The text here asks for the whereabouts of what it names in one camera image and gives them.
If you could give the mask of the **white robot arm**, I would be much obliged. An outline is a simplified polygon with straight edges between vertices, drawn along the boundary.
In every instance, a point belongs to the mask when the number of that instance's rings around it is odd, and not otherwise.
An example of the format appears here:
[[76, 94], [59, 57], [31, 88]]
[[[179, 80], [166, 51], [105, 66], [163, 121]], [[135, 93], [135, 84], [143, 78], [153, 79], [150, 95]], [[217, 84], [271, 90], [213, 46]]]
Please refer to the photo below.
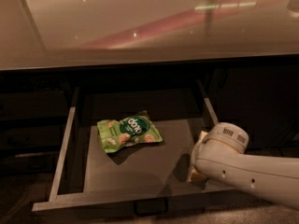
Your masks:
[[251, 195], [299, 209], [299, 159], [247, 155], [248, 134], [220, 122], [193, 148], [191, 166], [212, 179]]

